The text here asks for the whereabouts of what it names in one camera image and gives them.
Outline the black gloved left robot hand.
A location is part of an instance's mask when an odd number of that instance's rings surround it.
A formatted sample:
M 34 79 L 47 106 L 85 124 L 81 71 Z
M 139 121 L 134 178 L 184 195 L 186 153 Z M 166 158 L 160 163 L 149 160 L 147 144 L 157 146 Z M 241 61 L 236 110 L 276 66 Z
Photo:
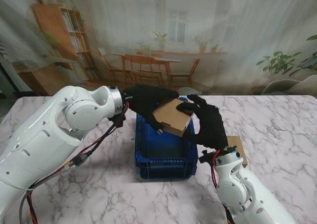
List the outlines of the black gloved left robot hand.
M 129 108 L 141 115 L 158 134 L 162 134 L 163 125 L 153 115 L 155 106 L 168 103 L 179 97 L 177 91 L 146 84 L 135 84 L 123 90 L 122 95 L 129 103 Z

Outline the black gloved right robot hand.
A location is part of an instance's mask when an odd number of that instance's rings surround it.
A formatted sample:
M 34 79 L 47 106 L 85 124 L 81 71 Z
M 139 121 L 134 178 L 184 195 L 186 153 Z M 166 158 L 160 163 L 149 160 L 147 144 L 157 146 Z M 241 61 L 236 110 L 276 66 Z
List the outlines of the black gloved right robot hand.
M 187 98 L 193 102 L 182 102 L 176 109 L 180 112 L 193 112 L 199 119 L 200 129 L 197 134 L 185 131 L 183 138 L 211 149 L 227 147 L 228 140 L 219 109 L 196 94 L 188 95 Z

